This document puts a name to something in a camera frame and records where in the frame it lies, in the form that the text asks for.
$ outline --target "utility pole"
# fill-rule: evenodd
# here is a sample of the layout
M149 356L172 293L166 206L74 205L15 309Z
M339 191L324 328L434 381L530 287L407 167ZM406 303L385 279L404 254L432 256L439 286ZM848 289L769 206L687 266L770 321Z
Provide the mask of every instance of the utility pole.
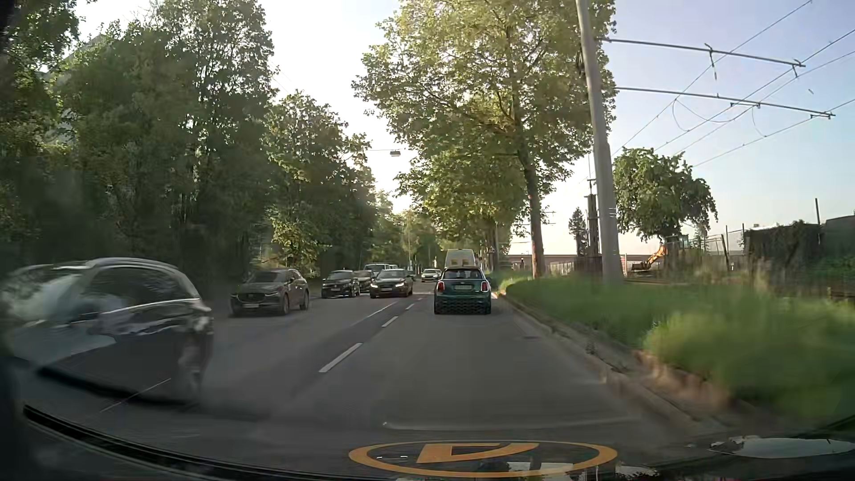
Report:
M605 125L602 79L597 62L597 45L591 32L588 1L576 0L579 15L579 33L582 43L582 58L588 87L588 103L591 105L593 127L594 171L597 176L597 198L599 201L599 234L603 247L603 281L617 283L623 280L620 247L617 243L617 208L615 203L615 181L611 171L611 150L608 130Z

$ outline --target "tall grass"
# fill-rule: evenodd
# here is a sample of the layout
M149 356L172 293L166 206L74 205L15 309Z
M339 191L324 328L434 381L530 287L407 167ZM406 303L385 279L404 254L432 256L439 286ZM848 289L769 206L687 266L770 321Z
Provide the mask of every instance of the tall grass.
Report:
M492 280L490 282L492 290L500 293L505 292L511 284L519 281L527 281L532 278L531 273L511 269L495 270L487 273L487 276Z
M607 287L568 277L518 282L508 295L808 419L855 413L855 310L740 286Z

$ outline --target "tree trunk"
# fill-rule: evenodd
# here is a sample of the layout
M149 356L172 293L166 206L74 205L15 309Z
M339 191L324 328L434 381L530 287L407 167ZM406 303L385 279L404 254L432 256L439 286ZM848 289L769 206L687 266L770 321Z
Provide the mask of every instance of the tree trunk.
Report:
M508 45L512 44L510 28L505 28L505 37ZM546 259L543 253L543 234L540 230L540 185L537 176L537 167L532 163L528 155L528 142L526 141L525 126L522 125L522 107L520 105L520 85L516 76L516 68L511 59L510 50L507 52L506 68L510 77L510 104L511 114L514 117L514 141L516 142L516 156L522 166L522 173L526 179L526 191L528 191L528 209L530 210L531 235L532 235L532 275L542 277L546 272Z
M520 161L522 161L522 148L520 150ZM538 178L534 166L530 164L523 170L526 178L526 190L528 191L528 208L531 211L532 234L532 275L542 277L546 273L546 259L543 252L543 233L540 230L540 192L538 192Z

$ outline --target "asphalt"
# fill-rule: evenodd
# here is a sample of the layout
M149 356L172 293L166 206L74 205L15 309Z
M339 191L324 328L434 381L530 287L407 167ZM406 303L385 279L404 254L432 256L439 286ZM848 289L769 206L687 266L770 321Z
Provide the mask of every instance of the asphalt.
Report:
M643 464L680 442L503 301L489 315L437 316L433 284L415 287L408 298L315 299L284 317L229 318L211 302L214 358L198 407L104 398L32 375L21 375L22 398L158 448L387 478L397 475L348 453L382 442L547 440L606 445Z

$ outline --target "white van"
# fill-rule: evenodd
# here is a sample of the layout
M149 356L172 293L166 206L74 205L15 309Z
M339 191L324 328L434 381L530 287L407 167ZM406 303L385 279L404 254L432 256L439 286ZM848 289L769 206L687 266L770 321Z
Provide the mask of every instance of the white van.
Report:
M445 254L445 268L478 267L475 263L475 251L472 249L449 249Z

